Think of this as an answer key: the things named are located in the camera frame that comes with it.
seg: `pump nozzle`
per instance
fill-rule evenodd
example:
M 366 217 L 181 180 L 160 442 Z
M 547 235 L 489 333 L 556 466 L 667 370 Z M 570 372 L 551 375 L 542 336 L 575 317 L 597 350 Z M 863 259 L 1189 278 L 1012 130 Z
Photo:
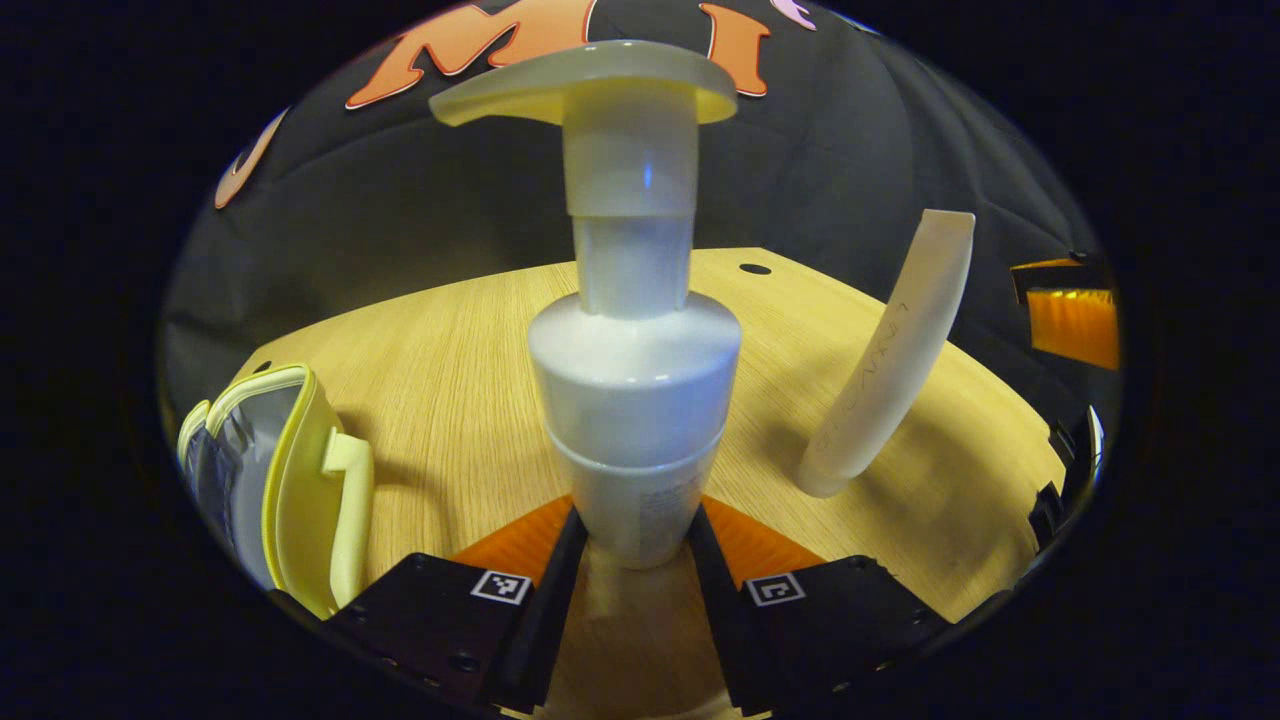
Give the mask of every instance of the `pump nozzle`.
M 448 126 L 486 115 L 563 126 L 573 217 L 692 214 L 698 124 L 737 111 L 723 68 L 643 40 L 593 42 L 489 70 L 429 102 Z
M 689 50 L 612 40 L 489 70 L 430 99 L 436 119 L 562 126 L 584 309 L 643 319 L 689 292 L 698 126 L 737 111 L 733 79 Z

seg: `black fabric backdrop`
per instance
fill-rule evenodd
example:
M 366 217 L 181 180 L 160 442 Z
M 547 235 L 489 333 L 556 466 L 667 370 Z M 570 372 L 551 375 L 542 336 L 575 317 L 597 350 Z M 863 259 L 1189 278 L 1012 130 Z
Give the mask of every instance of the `black fabric backdrop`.
M 511 4 L 477 3 L 490 14 Z M 1030 142 L 942 70 L 840 15 L 810 4 L 810 32 L 767 0 L 721 4 L 768 26 L 759 56 L 768 94 L 740 96 L 735 118 L 701 131 L 695 246 L 767 247 L 886 300 L 920 211 L 973 211 L 951 341 L 1046 419 L 1071 423 L 1092 402 L 1110 427 L 1119 378 L 1032 350 L 1014 302 L 1010 265 L 1098 251 Z M 599 0 L 588 37 L 705 53 L 710 18 L 681 0 Z M 489 69 L 485 58 L 504 42 L 452 78 L 422 54 L 415 87 L 346 110 L 394 40 L 378 44 L 292 104 L 230 205 L 215 210 L 211 192 L 193 202 L 163 313 L 170 418 L 216 397 L 259 345 L 294 329 L 572 259 L 559 128 L 507 118 L 448 128 L 428 109 L 433 94 Z

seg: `letter m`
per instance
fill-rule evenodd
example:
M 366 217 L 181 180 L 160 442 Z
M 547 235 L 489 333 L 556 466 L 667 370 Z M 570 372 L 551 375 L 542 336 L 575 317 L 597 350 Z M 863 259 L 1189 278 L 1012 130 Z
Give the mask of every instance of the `letter m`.
M 463 5 L 402 33 L 378 72 L 347 100 L 355 110 L 417 85 L 413 64 L 425 50 L 445 76 L 456 76 L 515 28 L 511 40 L 489 55 L 494 68 L 586 44 L 595 0 L 518 0 L 497 14 Z

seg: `orange gripper pad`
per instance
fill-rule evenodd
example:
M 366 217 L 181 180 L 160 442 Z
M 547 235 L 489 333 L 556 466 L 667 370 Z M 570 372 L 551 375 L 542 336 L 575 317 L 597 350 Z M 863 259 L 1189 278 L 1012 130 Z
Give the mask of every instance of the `orange gripper pad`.
M 556 500 L 521 515 L 511 524 L 489 533 L 471 547 L 453 556 L 454 562 L 532 578 L 534 587 L 543 582 L 543 571 L 552 559 L 556 541 L 573 507 L 570 496 Z
M 716 542 L 721 546 L 736 588 L 753 578 L 780 575 L 826 562 L 800 543 L 716 498 L 704 495 L 703 507 L 716 530 Z

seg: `pump dispenser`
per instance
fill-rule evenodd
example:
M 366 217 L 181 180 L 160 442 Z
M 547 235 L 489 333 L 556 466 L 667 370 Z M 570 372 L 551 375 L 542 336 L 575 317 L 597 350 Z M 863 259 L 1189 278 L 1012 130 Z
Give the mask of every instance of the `pump dispenser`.
M 460 126 L 486 115 L 563 127 L 579 292 L 529 328 L 547 432 L 593 542 L 625 568 L 680 548 L 707 483 L 742 331 L 689 292 L 698 126 L 737 110 L 707 58 L 595 42 L 489 70 L 430 99 Z

